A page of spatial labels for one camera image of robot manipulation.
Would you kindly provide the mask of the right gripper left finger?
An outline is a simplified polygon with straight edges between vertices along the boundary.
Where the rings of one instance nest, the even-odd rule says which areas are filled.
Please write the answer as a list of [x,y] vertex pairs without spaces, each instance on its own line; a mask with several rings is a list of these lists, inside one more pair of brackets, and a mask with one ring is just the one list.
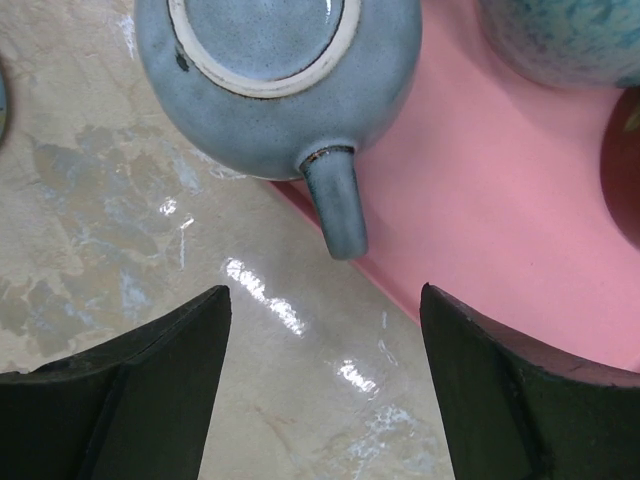
[[225,286],[83,352],[1,377],[5,479],[198,477],[231,327]]

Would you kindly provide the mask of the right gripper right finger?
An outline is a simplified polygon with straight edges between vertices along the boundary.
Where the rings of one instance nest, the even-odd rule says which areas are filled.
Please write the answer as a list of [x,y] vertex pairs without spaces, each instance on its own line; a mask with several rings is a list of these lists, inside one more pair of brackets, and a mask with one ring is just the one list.
[[636,479],[639,376],[425,284],[420,322],[457,479]]

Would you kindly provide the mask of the dark red mug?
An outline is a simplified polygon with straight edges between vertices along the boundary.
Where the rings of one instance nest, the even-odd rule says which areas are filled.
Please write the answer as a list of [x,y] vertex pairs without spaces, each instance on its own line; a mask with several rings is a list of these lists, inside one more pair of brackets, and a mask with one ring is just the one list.
[[639,88],[626,89],[606,126],[600,154],[603,198],[614,223],[639,247]]

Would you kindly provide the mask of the grey-blue mug front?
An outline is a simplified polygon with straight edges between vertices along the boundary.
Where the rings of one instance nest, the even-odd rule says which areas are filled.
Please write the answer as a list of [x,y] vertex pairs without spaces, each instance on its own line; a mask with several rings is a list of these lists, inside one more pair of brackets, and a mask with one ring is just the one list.
[[138,1],[136,41],[162,109],[239,173],[303,180],[330,255],[368,239],[356,154],[392,124],[422,42],[417,1]]

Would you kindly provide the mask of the blue butterfly mug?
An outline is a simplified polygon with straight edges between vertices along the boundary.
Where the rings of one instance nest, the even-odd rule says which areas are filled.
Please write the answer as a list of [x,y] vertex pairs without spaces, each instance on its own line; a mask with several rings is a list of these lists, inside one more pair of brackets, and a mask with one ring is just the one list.
[[0,71],[0,143],[4,144],[10,129],[12,108],[11,90],[4,65]]

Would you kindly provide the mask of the teal mug back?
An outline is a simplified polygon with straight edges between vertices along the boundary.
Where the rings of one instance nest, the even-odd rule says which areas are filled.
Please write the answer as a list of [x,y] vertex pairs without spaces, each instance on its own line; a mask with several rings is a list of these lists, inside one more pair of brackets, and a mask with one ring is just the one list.
[[489,45],[515,72],[561,88],[639,85],[639,3],[479,1]]

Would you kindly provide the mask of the pink tray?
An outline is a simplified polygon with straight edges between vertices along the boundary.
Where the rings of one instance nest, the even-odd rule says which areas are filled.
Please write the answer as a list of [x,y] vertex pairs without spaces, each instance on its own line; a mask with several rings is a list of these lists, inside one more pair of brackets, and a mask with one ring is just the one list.
[[357,159],[369,250],[355,266],[409,315],[432,284],[556,348],[637,370],[639,251],[600,183],[619,91],[516,74],[471,1],[422,13],[411,94]]

